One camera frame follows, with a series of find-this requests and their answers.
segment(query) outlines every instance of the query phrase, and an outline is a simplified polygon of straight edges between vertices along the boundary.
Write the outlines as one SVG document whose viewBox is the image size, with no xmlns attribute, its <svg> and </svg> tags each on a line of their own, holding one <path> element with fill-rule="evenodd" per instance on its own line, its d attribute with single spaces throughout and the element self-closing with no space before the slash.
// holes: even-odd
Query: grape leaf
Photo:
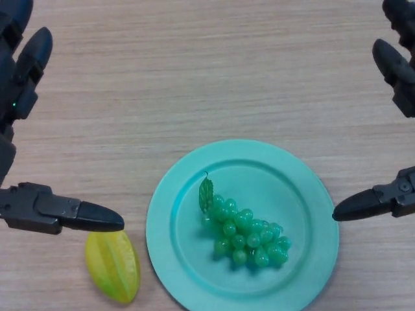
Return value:
<svg viewBox="0 0 415 311">
<path fill-rule="evenodd" d="M 203 213 L 206 213 L 208 209 L 213 205 L 213 183 L 208 179 L 208 173 L 206 173 L 205 179 L 199 186 L 199 207 Z"/>
</svg>

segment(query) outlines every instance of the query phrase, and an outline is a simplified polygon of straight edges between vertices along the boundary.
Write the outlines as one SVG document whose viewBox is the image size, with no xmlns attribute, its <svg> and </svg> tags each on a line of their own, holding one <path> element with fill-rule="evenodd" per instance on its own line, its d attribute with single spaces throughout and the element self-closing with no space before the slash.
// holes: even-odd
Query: wooden table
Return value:
<svg viewBox="0 0 415 311">
<path fill-rule="evenodd" d="M 335 203 L 415 164 L 415 123 L 372 58 L 377 38 L 408 56 L 381 1 L 37 0 L 25 39 L 42 26 L 53 55 L 38 103 L 15 125 L 3 188 L 46 184 L 122 214 L 142 269 L 123 310 L 181 310 L 152 271 L 145 220 L 161 177 L 194 148 L 274 143 L 303 159 Z M 1 310 L 119 308 L 89 280 L 87 233 L 0 225 Z M 341 224 L 337 268 L 310 310 L 412 310 L 414 225 L 389 215 Z"/>
</svg>

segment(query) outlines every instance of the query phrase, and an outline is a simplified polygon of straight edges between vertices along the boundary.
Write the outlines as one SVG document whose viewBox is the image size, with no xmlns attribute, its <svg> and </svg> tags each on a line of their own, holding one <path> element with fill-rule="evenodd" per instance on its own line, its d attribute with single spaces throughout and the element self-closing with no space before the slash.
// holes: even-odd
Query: plate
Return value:
<svg viewBox="0 0 415 311">
<path fill-rule="evenodd" d="M 233 198 L 238 210 L 284 228 L 292 247 L 281 268 L 236 268 L 231 258 L 213 256 L 198 206 L 205 172 L 214 192 Z M 303 310 L 335 267 L 333 209 L 317 175 L 288 151 L 260 141 L 219 141 L 187 154 L 160 181 L 148 208 L 148 253 L 165 289 L 188 310 Z"/>
</svg>

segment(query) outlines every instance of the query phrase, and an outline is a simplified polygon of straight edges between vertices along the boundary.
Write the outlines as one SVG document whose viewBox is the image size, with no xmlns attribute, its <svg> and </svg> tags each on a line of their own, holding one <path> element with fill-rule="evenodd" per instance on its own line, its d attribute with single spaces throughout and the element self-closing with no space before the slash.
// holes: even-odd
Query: grapes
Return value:
<svg viewBox="0 0 415 311">
<path fill-rule="evenodd" d="M 236 202 L 234 199 L 227 199 L 225 201 L 225 207 L 228 210 L 228 218 L 233 219 L 238 213 L 238 208 L 236 207 Z"/>
<path fill-rule="evenodd" d="M 225 205 L 214 205 L 213 206 L 213 217 L 219 221 L 223 222 L 228 216 L 228 210 Z"/>
<path fill-rule="evenodd" d="M 275 222 L 271 223 L 268 228 L 272 230 L 272 233 L 274 234 L 274 239 L 277 239 L 282 232 L 281 226 L 276 224 Z"/>
<path fill-rule="evenodd" d="M 276 244 L 284 251 L 288 251 L 291 247 L 291 241 L 286 236 L 280 236 L 277 238 Z"/>
<path fill-rule="evenodd" d="M 259 234 L 259 237 L 261 238 L 261 243 L 266 244 L 272 241 L 274 233 L 271 229 L 262 229 L 262 231 Z"/>
<path fill-rule="evenodd" d="M 248 261 L 255 263 L 255 251 L 256 248 L 248 248 Z"/>
<path fill-rule="evenodd" d="M 213 196 L 213 206 L 223 206 L 224 203 L 225 203 L 225 199 L 219 194 L 215 194 Z"/>
<path fill-rule="evenodd" d="M 268 256 L 270 257 L 272 262 L 276 264 L 284 264 L 288 261 L 288 254 L 282 248 L 280 248 L 277 244 L 273 243 L 269 245 L 267 249 Z"/>
<path fill-rule="evenodd" d="M 213 219 L 207 215 L 207 214 L 203 214 L 202 216 L 202 225 L 206 228 L 206 229 L 211 229 L 213 227 Z"/>
<path fill-rule="evenodd" d="M 236 234 L 236 225 L 232 220 L 227 220 L 223 225 L 223 233 L 227 237 L 231 237 Z"/>
<path fill-rule="evenodd" d="M 221 238 L 217 240 L 214 245 L 215 254 L 223 256 L 227 252 L 229 252 L 231 246 L 231 242 L 227 238 Z"/>
<path fill-rule="evenodd" d="M 259 219 L 253 219 L 250 222 L 250 228 L 251 232 L 260 233 L 262 229 L 264 229 L 264 223 L 262 220 Z"/>
<path fill-rule="evenodd" d="M 213 195 L 213 204 L 210 204 L 207 211 L 202 210 L 204 214 L 200 221 L 203 227 L 218 237 L 213 246 L 216 256 L 229 256 L 236 265 L 250 262 L 259 268 L 271 263 L 282 265 L 288 261 L 291 241 L 281 236 L 280 225 L 254 218 L 251 209 L 238 211 L 234 199 L 225 200 L 219 194 Z"/>
<path fill-rule="evenodd" d="M 248 260 L 248 255 L 244 249 L 236 249 L 233 251 L 232 257 L 236 264 L 246 264 L 246 261 Z"/>
<path fill-rule="evenodd" d="M 257 248 L 254 256 L 255 256 L 254 257 L 255 263 L 257 264 L 257 266 L 264 268 L 269 265 L 270 263 L 269 256 L 263 248 Z"/>
<path fill-rule="evenodd" d="M 234 235 L 231 242 L 236 249 L 242 249 L 246 245 L 245 237 L 243 235 Z"/>
<path fill-rule="evenodd" d="M 243 210 L 241 211 L 241 213 L 242 213 L 243 215 L 245 215 L 245 218 L 246 218 L 248 221 L 252 220 L 252 218 L 254 217 L 254 214 L 253 214 L 253 212 L 252 212 L 250 209 L 243 209 Z"/>
<path fill-rule="evenodd" d="M 246 215 L 241 211 L 236 214 L 235 218 L 235 225 L 238 229 L 245 230 L 249 226 L 249 219 L 246 217 Z"/>
<path fill-rule="evenodd" d="M 261 245 L 261 237 L 257 233 L 251 233 L 246 238 L 246 243 L 250 248 L 257 248 Z"/>
</svg>

